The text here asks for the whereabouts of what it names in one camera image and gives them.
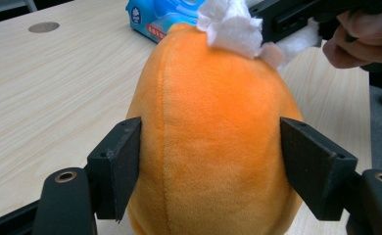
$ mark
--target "orange plush toy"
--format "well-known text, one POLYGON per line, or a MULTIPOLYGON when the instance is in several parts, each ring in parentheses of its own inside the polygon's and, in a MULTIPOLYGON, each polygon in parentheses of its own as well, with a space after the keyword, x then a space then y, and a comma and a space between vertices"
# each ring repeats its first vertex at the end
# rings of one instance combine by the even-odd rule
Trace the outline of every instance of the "orange plush toy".
POLYGON ((138 234, 282 234, 301 199, 289 185, 279 118, 301 119, 275 68, 209 47, 176 24, 142 71, 128 111, 142 117, 138 234))

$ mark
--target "wooden table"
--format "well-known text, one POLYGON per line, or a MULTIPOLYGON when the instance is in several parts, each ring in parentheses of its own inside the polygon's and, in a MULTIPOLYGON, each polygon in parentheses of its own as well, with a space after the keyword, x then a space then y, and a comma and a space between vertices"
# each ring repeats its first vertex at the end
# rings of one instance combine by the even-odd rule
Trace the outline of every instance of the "wooden table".
MULTIPOLYGON (((127 1, 76 0, 0 23, 0 216, 39 199, 54 171, 83 167, 124 119, 155 43, 129 27, 127 1), (60 25, 33 33, 34 24, 60 25)), ((282 76, 308 124, 370 167, 367 74, 335 70, 309 49, 282 76)), ((127 219, 98 223, 101 234, 132 234, 127 219)), ((344 234, 301 208, 289 234, 344 234)))

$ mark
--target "human hand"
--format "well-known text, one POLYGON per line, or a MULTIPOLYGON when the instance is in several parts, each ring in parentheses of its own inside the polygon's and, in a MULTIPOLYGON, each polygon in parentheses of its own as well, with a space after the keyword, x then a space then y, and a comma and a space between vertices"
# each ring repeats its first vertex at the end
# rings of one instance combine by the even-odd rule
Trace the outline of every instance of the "human hand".
POLYGON ((323 46, 323 52, 336 68, 348 69, 371 63, 382 63, 382 14, 367 15, 358 11, 352 16, 338 16, 341 25, 323 46), (358 38, 346 41, 346 36, 358 38))

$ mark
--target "round hole in table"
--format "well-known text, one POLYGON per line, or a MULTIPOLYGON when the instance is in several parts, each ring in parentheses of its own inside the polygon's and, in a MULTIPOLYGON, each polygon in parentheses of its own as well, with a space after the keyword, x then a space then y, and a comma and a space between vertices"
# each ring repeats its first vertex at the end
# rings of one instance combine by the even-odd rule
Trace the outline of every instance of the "round hole in table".
POLYGON ((57 29, 60 25, 54 22, 36 23, 29 27, 28 30, 34 33, 49 32, 57 29))

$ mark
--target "table surface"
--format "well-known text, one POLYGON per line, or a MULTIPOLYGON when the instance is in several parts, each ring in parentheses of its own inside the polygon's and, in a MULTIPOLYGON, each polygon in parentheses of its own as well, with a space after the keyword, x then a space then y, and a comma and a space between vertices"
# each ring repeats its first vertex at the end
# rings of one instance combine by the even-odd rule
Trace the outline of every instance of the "table surface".
MULTIPOLYGON (((86 157, 123 120, 156 44, 129 27, 120 0, 75 0, 0 23, 0 216, 39 199, 56 170, 86 157), (56 30, 32 33, 34 24, 56 30)), ((305 121, 371 167, 367 73, 335 70, 318 48, 282 72, 305 121)), ((288 234, 345 234, 301 207, 288 234)), ((100 234, 133 234, 99 221, 100 234)))

